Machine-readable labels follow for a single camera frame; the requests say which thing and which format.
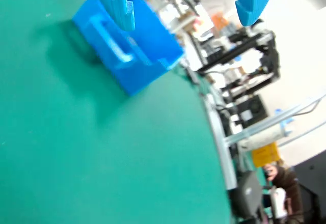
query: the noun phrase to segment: yellow sign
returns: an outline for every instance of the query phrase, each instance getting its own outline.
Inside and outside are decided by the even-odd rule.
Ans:
[[[251,156],[255,167],[262,167],[273,161],[281,159],[276,142],[268,144],[262,148],[252,150]]]

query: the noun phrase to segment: white wall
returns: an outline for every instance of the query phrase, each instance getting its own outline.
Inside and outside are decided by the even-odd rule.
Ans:
[[[277,35],[281,61],[281,79],[261,91],[272,114],[326,88],[326,9],[318,10],[311,0],[270,0],[261,17]],[[326,100],[312,114],[295,117],[291,136],[325,119]],[[282,147],[281,154],[297,164],[326,150],[324,131],[326,126]]]

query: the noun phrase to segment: orange object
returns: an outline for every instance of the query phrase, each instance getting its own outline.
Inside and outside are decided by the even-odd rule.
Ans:
[[[220,31],[221,29],[223,29],[224,27],[226,27],[229,22],[223,18],[223,14],[222,13],[217,13],[214,14],[210,17],[210,19],[212,20],[214,26]]]

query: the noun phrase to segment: blue plastic box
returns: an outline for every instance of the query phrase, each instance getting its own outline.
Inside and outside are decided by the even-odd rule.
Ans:
[[[130,1],[134,31],[121,30],[99,0],[86,0],[73,21],[120,85],[133,95],[171,70],[183,49],[144,0]]]

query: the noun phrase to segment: green table surface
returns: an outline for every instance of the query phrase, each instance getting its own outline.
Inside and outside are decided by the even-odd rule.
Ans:
[[[229,223],[196,89],[174,70],[126,96],[83,1],[0,1],[0,223]]]

